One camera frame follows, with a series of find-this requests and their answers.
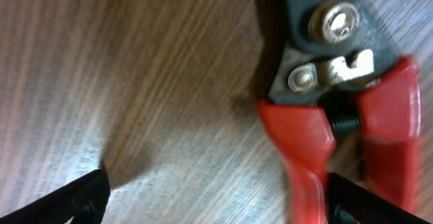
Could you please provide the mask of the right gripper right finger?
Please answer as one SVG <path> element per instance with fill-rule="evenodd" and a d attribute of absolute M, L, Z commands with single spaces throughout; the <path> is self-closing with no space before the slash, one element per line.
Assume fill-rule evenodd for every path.
<path fill-rule="evenodd" d="M 327 207 L 331 224 L 429 224 L 336 173 L 328 177 Z"/>

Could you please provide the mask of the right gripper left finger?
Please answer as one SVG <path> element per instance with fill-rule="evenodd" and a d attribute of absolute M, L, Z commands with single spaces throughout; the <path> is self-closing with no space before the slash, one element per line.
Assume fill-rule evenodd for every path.
<path fill-rule="evenodd" d="M 107 173 L 94 170 L 4 217 L 2 223 L 102 222 L 110 184 Z"/>

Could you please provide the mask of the red handled cutters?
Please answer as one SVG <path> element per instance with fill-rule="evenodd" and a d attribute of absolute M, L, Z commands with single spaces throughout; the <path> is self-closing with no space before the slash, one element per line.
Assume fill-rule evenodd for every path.
<path fill-rule="evenodd" d="M 293 223 L 327 222 L 336 173 L 415 215 L 418 67 L 369 0 L 284 0 L 288 40 L 258 112 L 284 163 Z"/>

